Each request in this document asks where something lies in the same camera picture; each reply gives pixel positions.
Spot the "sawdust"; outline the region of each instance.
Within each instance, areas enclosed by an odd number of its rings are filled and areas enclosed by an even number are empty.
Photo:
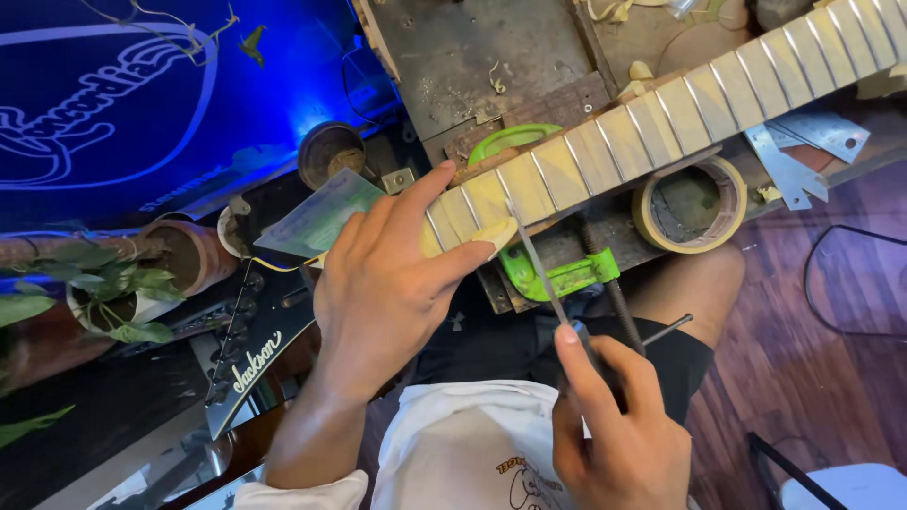
[[[365,165],[366,154],[364,152],[359,149],[347,149],[338,152],[336,156],[331,158],[331,162],[327,164],[327,177],[328,179],[334,177],[344,168],[348,168],[356,173],[361,173],[362,167]]]

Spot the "left hand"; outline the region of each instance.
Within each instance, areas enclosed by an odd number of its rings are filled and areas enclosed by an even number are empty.
[[[365,404],[441,325],[463,277],[494,254],[480,240],[431,259],[422,253],[425,209],[454,171],[445,162],[399,197],[355,213],[328,252],[315,290],[322,347],[314,376],[336,402]]]

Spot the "hand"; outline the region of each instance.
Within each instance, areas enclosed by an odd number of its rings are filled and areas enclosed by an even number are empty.
[[[365,404],[447,317],[460,280],[494,254],[493,243],[478,240],[432,259],[422,253],[425,209],[454,170],[445,162],[399,197],[357,212],[328,252],[315,289],[315,376],[335,400]]]
[[[621,415],[573,329],[560,326],[555,346],[570,387],[552,413],[555,471],[580,508],[686,509],[692,444],[665,414],[655,369],[614,338],[590,344],[618,373],[628,413]],[[583,439],[582,417],[592,440]]]

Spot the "masking tape roll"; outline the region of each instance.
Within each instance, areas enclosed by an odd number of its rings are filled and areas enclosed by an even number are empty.
[[[642,237],[653,245],[676,253],[702,253],[709,251],[730,239],[746,214],[746,184],[740,172],[728,160],[719,156],[708,156],[692,165],[701,169],[715,180],[718,186],[718,216],[712,226],[701,236],[686,242],[668,239],[652,216],[652,192],[660,180],[652,177],[633,193],[633,222]]]

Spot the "guitar neck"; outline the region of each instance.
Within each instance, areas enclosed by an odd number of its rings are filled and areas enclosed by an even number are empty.
[[[907,56],[901,0],[837,0],[442,194],[425,213],[433,257],[510,217],[530,225]]]

